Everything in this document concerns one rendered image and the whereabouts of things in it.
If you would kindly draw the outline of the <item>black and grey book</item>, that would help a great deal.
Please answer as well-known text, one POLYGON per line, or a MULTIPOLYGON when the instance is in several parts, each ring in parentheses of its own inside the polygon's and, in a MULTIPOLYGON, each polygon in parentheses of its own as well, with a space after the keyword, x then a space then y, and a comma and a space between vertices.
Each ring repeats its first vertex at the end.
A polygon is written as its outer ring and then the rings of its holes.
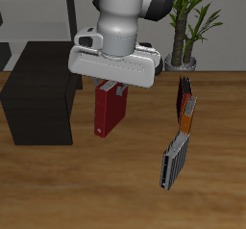
POLYGON ((163 153, 160 186, 170 190, 185 164, 190 134, 179 131, 163 153))

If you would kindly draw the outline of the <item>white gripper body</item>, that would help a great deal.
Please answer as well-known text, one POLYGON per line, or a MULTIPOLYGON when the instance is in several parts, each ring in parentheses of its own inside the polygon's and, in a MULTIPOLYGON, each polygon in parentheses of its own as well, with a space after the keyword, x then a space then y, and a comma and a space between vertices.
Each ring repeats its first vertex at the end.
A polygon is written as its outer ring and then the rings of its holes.
POLYGON ((162 71, 162 59, 147 43, 137 43, 134 53, 122 58, 107 57, 98 50, 74 45, 68 69, 75 74, 148 89, 162 71))

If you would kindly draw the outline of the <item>dark red book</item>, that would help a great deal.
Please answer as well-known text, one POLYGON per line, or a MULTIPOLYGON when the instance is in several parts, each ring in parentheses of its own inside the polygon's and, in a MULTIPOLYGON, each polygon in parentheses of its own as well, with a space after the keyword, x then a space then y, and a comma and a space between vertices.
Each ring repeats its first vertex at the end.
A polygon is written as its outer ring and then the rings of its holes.
POLYGON ((187 97, 192 95, 190 79, 185 76, 180 77, 176 109, 178 122, 181 122, 182 114, 184 113, 187 97))

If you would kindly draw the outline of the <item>bright red book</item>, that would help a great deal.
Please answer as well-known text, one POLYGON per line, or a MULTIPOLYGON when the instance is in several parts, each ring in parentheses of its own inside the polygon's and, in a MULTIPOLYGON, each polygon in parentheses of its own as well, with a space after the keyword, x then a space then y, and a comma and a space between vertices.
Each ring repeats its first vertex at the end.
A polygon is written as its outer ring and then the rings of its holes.
POLYGON ((104 138, 125 116, 128 88, 116 95, 122 83, 104 80, 95 91, 94 134, 104 138))

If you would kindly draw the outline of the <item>orange book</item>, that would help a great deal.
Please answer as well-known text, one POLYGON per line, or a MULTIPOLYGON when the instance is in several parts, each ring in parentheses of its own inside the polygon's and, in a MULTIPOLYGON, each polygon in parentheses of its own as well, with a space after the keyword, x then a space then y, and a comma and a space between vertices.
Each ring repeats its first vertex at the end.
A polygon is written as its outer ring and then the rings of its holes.
POLYGON ((190 133, 196 101, 197 101, 196 96, 187 97, 186 104, 184 107, 184 112, 182 113, 181 122, 180 122, 180 131, 183 132, 184 134, 190 133))

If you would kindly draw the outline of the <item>pot plant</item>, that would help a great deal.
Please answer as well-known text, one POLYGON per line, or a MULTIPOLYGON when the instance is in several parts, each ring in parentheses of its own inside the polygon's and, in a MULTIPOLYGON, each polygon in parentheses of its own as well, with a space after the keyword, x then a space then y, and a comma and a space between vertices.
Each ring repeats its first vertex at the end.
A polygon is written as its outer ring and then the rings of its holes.
POLYGON ((210 3, 200 10, 196 9, 202 1, 174 0, 174 12, 169 15, 175 29, 174 43, 172 53, 164 59, 165 71, 194 71, 197 61, 191 56, 193 44, 198 40, 206 40, 203 34, 210 28, 222 25, 222 22, 216 22, 220 11, 205 19, 210 3))

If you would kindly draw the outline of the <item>dark brown desk caddy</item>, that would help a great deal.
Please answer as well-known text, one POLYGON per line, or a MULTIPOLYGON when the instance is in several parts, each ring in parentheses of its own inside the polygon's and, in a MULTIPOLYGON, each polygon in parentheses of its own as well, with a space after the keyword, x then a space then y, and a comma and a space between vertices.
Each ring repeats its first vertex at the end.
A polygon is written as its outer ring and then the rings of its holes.
POLYGON ((0 101, 16 145, 71 145, 70 115, 82 77, 68 69, 71 41, 30 41, 0 101))

